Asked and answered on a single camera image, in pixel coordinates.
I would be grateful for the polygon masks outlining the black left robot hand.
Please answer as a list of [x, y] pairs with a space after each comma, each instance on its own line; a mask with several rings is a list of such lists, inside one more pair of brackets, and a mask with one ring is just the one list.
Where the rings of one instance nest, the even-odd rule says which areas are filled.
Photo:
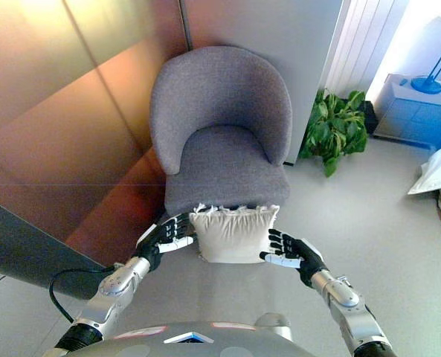
[[189, 235], [189, 213], [181, 213], [160, 225], [152, 225], [138, 239], [134, 257], [142, 257], [149, 262], [149, 271], [160, 265], [163, 253], [178, 250], [192, 244]]

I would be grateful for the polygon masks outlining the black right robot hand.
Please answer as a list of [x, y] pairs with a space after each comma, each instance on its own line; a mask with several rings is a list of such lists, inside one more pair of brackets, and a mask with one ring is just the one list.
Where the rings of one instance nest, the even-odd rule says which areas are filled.
[[301, 281], [312, 288], [312, 276], [327, 270], [321, 253], [305, 239], [296, 239], [289, 234], [268, 230], [269, 250], [260, 252], [260, 259], [286, 268], [294, 268]]

